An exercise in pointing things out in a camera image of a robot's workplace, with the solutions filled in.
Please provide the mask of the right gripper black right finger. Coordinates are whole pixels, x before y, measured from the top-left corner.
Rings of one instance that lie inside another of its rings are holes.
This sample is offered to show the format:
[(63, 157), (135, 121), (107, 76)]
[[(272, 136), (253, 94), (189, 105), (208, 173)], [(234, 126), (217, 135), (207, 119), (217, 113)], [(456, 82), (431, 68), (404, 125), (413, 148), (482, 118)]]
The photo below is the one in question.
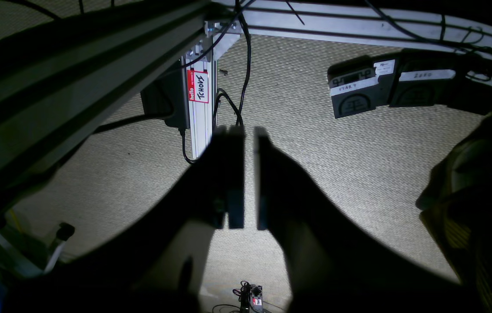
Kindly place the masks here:
[(359, 289), (342, 258), (359, 245), (356, 226), (311, 176), (254, 127), (259, 230), (282, 249), (292, 293), (290, 313), (359, 312)]

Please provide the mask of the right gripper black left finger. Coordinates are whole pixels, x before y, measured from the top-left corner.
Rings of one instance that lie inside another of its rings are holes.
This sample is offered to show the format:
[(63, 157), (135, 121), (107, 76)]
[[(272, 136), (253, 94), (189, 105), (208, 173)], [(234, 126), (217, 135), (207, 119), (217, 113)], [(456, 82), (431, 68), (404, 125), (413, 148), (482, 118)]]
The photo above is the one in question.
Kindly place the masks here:
[(214, 232), (244, 227), (243, 127), (219, 127), (202, 156), (136, 224), (133, 304), (140, 313), (199, 313)]

